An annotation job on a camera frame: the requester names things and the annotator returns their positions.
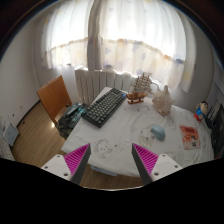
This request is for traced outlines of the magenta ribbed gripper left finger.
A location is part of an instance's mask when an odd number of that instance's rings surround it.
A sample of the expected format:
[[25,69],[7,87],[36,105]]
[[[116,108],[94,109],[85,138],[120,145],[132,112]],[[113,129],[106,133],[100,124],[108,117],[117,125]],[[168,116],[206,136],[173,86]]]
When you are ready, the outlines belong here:
[[65,156],[56,154],[42,166],[42,169],[79,185],[90,155],[90,144],[86,144]]

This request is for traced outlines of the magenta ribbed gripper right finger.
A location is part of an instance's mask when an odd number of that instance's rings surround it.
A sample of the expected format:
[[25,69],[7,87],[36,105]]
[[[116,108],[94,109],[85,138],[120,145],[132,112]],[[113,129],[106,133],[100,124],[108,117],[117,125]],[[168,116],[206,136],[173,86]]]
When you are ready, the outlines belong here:
[[167,154],[157,155],[135,143],[132,144],[132,156],[143,185],[148,185],[182,169]]

